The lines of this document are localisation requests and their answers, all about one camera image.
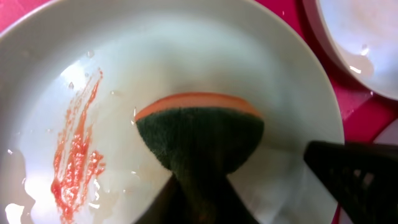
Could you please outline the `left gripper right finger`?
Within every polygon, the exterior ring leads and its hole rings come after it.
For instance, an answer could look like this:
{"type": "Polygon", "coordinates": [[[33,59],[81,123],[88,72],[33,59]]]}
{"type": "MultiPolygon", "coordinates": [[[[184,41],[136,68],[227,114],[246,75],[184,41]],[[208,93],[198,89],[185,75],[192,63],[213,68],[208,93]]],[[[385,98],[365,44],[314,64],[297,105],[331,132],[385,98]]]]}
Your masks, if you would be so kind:
{"type": "Polygon", "coordinates": [[[397,223],[397,146],[309,142],[305,163],[353,223],[397,223]]]}

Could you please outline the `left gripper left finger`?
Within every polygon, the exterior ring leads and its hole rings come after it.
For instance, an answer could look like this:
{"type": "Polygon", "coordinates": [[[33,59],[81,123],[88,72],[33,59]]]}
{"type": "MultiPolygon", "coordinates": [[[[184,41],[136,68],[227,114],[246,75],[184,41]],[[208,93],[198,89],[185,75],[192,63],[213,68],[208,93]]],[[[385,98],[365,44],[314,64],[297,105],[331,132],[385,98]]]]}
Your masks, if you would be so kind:
{"type": "Polygon", "coordinates": [[[149,208],[134,222],[140,223],[253,223],[258,221],[245,207],[227,178],[216,188],[216,211],[196,212],[175,176],[164,185],[149,208]]]}

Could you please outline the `green orange sponge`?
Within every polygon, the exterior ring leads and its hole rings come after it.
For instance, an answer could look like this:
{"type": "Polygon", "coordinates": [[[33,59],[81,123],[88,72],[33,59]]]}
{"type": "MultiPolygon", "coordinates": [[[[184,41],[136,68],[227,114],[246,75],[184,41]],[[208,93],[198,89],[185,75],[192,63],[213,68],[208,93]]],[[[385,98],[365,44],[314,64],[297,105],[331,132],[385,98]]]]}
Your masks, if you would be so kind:
{"type": "Polygon", "coordinates": [[[135,124],[149,150],[181,182],[210,182],[235,172],[264,132],[264,120],[252,104],[208,92],[161,98],[141,109],[135,124]]]}

